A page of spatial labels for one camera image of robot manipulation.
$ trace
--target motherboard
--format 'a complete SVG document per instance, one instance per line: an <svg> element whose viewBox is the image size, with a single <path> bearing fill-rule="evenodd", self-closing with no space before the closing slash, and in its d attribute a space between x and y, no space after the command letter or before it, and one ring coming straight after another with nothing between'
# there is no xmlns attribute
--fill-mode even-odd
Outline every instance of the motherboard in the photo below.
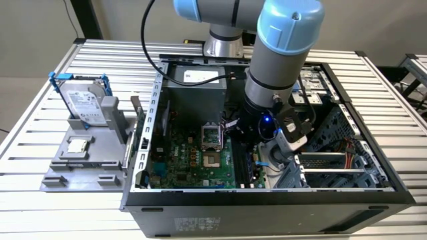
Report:
<svg viewBox="0 0 427 240"><path fill-rule="evenodd" d="M205 125L200 130L190 131L172 127L168 152L164 153L164 157L152 155L149 183L153 188L234 189L241 187L234 177L232 141L229 137L222 137L213 127L204 127ZM205 144L220 144L221 147L212 145L206 147ZM264 188L262 171L257 171L254 175L250 188Z"/></svg>

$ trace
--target aluminum slatted table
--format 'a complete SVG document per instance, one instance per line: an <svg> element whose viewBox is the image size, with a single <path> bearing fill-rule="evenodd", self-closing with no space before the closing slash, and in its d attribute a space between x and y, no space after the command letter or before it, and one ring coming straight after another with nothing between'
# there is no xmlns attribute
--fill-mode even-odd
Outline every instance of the aluminum slatted table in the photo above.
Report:
<svg viewBox="0 0 427 240"><path fill-rule="evenodd" d="M149 44L158 54L200 56L198 44ZM244 49L250 57L252 48ZM329 64L364 123L388 157L417 205L352 235L333 239L427 239L427 126L366 57L350 51L312 50L306 61ZM137 42L86 40L73 44L57 73L105 73L118 108L134 111L129 96L148 105L154 71ZM130 215L117 210L120 193L38 191L65 131L68 111L46 82L0 146L0 239L142 239ZM274 236L316 239L320 236Z"/></svg>

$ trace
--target gray wall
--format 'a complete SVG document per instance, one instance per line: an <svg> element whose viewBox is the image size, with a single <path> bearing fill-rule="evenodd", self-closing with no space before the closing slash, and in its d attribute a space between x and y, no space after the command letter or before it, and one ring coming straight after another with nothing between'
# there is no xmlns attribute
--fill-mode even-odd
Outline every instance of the gray wall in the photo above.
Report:
<svg viewBox="0 0 427 240"><path fill-rule="evenodd" d="M138 41L148 0L92 1L104 37ZM178 17L172 1L156 0L148 16L146 40L204 40L208 24ZM362 50L381 65L396 64L404 53L427 54L427 0L322 2L325 19L316 49ZM69 13L82 36L72 8ZM61 0L0 0L0 77L45 77L74 37Z"/></svg>
<svg viewBox="0 0 427 240"><path fill-rule="evenodd" d="M176 16L173 0L156 0L146 40L178 43L204 40L208 25ZM427 54L427 0L322 0L325 19L316 49L362 50L376 64L394 65L405 53ZM148 0L94 0L102 31L113 40L138 41Z"/></svg>
<svg viewBox="0 0 427 240"><path fill-rule="evenodd" d="M0 0L0 77L46 77L74 38L62 0Z"/></svg>

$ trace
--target case label sticker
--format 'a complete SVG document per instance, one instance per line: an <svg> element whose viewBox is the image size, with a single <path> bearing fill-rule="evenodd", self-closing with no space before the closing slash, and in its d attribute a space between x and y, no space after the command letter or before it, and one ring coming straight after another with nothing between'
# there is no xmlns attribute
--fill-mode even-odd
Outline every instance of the case label sticker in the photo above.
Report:
<svg viewBox="0 0 427 240"><path fill-rule="evenodd" d="M204 80L208 80L210 78L214 78L218 76L217 71L194 71L194 70L186 70L184 72L184 83L198 83ZM220 80L210 81L212 84L218 84Z"/></svg>
<svg viewBox="0 0 427 240"><path fill-rule="evenodd" d="M220 217L174 217L176 231L216 231Z"/></svg>
<svg viewBox="0 0 427 240"><path fill-rule="evenodd" d="M106 124L94 94L89 91L66 91L66 94L80 119L89 125Z"/></svg>

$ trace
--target metal case frame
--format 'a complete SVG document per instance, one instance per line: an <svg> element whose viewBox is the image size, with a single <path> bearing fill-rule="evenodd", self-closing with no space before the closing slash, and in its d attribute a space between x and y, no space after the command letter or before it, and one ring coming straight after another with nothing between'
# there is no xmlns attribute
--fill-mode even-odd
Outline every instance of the metal case frame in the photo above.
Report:
<svg viewBox="0 0 427 240"><path fill-rule="evenodd" d="M198 56L168 57L182 62L202 60L205 64L248 66L249 60L241 58L210 58ZM264 236L282 234L344 234L352 233L414 204L413 198L385 158L382 151L366 129L352 101L326 63L306 62L321 67L338 95L338 103L348 110L364 140L377 158L389 184L394 191L282 191L256 192L252 189L214 190L210 192L180 190L134 190L138 170L145 168L148 148L140 149L130 168L122 211L129 211L146 237L189 236ZM158 64L168 69L168 63ZM150 139L149 129L156 116L156 101L161 91L162 77L156 74L146 110L141 138ZM200 222L212 223L209 228L192 229Z"/></svg>

